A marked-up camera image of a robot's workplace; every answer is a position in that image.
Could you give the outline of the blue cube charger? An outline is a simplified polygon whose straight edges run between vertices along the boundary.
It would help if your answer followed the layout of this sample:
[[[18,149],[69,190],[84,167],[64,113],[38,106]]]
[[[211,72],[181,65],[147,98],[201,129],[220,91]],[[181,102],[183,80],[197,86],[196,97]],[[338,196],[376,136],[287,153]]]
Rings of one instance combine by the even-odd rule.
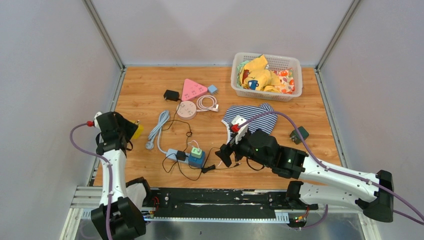
[[[202,154],[201,154],[200,157],[196,157],[196,156],[190,154],[189,157],[188,157],[188,164],[191,167],[201,169],[205,165],[205,158],[206,158],[206,154],[205,154],[204,151],[202,151]]]

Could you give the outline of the yellow power adapter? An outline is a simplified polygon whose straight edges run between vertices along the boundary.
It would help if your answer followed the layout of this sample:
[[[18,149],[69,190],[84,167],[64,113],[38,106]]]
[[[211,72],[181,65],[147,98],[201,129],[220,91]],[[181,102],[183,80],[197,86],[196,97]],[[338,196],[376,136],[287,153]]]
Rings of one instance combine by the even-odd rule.
[[[137,128],[136,128],[134,134],[132,135],[131,140],[138,139],[144,131],[144,126],[140,123],[140,120],[135,121],[134,124],[137,126]]]

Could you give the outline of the dark green cube charger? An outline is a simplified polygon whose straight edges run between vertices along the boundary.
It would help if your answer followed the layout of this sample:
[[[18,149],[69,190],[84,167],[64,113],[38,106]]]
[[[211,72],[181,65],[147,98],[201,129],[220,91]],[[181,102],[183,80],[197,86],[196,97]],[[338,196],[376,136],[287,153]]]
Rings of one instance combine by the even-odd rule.
[[[309,137],[309,132],[303,127],[303,126],[299,126],[296,129],[294,129],[290,135],[289,138],[292,140],[292,142],[294,142],[296,145],[299,145],[300,143],[302,143],[302,139],[306,140]]]

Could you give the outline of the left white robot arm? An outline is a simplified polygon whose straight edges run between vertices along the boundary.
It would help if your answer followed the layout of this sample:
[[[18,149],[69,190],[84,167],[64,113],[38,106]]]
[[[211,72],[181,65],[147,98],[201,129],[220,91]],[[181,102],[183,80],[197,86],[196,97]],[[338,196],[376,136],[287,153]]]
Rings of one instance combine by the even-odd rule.
[[[100,130],[95,155],[101,159],[103,185],[91,222],[103,240],[134,240],[146,233],[141,208],[153,201],[143,177],[125,181],[127,152],[133,149],[131,139],[139,126],[115,111],[96,113],[93,125]]]

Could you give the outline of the black adapter with cable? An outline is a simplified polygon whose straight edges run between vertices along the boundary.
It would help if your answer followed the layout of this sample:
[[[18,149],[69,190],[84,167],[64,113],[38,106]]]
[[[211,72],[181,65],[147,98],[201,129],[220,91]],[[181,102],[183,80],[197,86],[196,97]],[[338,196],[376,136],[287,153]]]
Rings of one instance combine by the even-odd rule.
[[[176,120],[176,119],[172,119],[172,120],[168,120],[168,121],[166,121],[165,123],[167,124],[167,123],[170,123],[170,125],[169,125],[169,127],[167,128],[167,129],[164,129],[164,131],[167,131],[167,130],[169,130],[170,128],[171,128],[171,126],[173,125],[173,123],[174,122],[180,122],[180,123],[184,123],[184,124],[187,124],[188,125],[188,131],[185,133],[185,135],[186,135],[186,148],[184,149],[184,151],[181,151],[180,150],[180,152],[178,152],[178,154],[181,154],[181,156],[179,156],[179,155],[177,155],[177,159],[178,160],[184,160],[185,159],[185,154],[184,153],[186,153],[186,150],[188,149],[188,146],[189,146],[189,138],[191,138],[192,137],[192,135],[193,135],[193,132],[192,132],[192,129],[191,129],[191,125],[188,123],[188,122],[186,122],[186,121],[182,121],[182,120]],[[210,157],[210,155],[211,155],[211,151],[212,151],[212,149],[217,149],[217,147],[211,147],[210,149],[209,149],[209,152],[208,152],[208,154],[205,156],[205,162],[204,162],[204,164],[206,164],[207,163],[207,161],[208,161],[208,159],[209,159],[209,157]],[[240,166],[241,165],[241,163],[240,162],[238,162],[238,163],[236,163],[235,165],[233,165],[233,166],[230,166],[230,167],[226,167],[226,168],[217,168],[217,166],[216,165],[210,165],[210,166],[207,166],[207,167],[205,167],[205,165],[203,166],[203,168],[196,168],[196,167],[192,167],[192,166],[190,166],[189,164],[188,164],[188,167],[189,168],[191,168],[191,169],[193,169],[193,170],[197,170],[197,169],[199,169],[200,170],[200,172],[199,172],[199,175],[198,175],[198,177],[196,178],[196,179],[194,179],[194,178],[190,178],[190,177],[188,177],[188,176],[186,176],[185,174],[184,174],[184,172],[182,171],[182,169],[181,169],[181,166],[180,166],[180,163],[182,163],[182,162],[178,162],[178,161],[176,161],[171,167],[170,167],[170,169],[169,170],[166,170],[165,169],[165,167],[163,166],[163,169],[165,170],[165,172],[166,173],[170,173],[171,172],[171,170],[173,169],[173,167],[174,167],[174,165],[177,165],[178,166],[178,170],[180,171],[180,173],[185,177],[185,178],[187,178],[188,180],[190,180],[190,181],[197,181],[197,180],[199,180],[199,178],[200,178],[200,176],[202,175],[202,174],[206,174],[207,172],[210,172],[210,171],[218,171],[218,170],[228,170],[228,169],[233,169],[233,168],[237,168],[238,166]]]

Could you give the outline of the pink triangular power strip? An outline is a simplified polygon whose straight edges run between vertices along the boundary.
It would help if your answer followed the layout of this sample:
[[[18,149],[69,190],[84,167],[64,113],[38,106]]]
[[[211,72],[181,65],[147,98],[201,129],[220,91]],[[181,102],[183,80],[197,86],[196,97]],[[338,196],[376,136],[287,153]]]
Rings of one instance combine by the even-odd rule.
[[[183,82],[181,93],[182,101],[191,101],[208,93],[208,88],[204,85],[186,78]]]

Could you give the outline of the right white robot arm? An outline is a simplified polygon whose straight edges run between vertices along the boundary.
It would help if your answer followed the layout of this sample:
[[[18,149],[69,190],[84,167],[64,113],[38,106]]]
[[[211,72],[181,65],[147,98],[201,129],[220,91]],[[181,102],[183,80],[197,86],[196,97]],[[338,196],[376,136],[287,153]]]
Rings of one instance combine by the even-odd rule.
[[[315,160],[305,151],[279,145],[276,138],[262,130],[238,133],[215,154],[228,167],[246,158],[279,177],[290,179],[285,195],[292,209],[301,205],[324,204],[351,208],[375,221],[394,220],[393,175],[386,170],[367,173]]]

